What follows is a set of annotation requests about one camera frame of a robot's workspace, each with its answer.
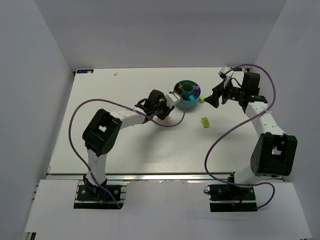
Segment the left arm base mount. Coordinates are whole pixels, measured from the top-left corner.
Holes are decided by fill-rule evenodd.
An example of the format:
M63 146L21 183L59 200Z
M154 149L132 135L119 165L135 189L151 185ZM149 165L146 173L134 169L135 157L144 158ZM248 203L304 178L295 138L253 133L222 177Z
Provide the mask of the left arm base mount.
M73 208L82 210L120 210L125 203L127 186L121 183L107 184L105 188L110 191L116 202L104 190L96 195L83 181L80 181L77 185Z

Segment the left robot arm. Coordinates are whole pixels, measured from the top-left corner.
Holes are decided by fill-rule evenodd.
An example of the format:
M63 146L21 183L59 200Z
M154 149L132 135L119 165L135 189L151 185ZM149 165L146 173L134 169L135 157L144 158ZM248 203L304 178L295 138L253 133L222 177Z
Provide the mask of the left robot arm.
M99 109L82 134L88 154L89 170L84 184L98 199L104 195L107 183L105 168L107 154L112 150L120 130L142 125L157 117L164 120L181 98L177 93L164 94L152 90L147 99L140 100L132 110L108 112Z

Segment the purple orange lego stack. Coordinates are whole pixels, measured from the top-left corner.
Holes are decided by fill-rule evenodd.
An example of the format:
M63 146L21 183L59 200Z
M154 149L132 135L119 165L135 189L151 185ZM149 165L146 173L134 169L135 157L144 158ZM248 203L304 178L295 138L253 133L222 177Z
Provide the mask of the purple orange lego stack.
M193 86L193 95L195 98L198 98L200 95L200 87L198 85Z

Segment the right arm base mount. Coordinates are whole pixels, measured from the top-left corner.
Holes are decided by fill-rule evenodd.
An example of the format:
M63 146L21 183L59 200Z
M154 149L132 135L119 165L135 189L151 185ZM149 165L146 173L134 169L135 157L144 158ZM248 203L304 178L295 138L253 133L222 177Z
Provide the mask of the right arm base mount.
M209 196L211 213L257 212L253 187L231 184L210 184L203 189Z

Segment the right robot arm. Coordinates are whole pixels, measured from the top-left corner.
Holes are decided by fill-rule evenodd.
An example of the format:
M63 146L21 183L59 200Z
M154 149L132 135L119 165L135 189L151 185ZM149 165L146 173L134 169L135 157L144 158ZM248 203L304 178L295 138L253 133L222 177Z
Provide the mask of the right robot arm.
M246 72L241 86L236 87L232 84L233 74L228 67L224 67L218 73L222 82L204 100L215 108L228 100L238 102L258 136L249 165L236 171L231 182L253 185L267 178L289 176L297 150L297 138L286 134L274 120L267 99L259 94L260 75Z

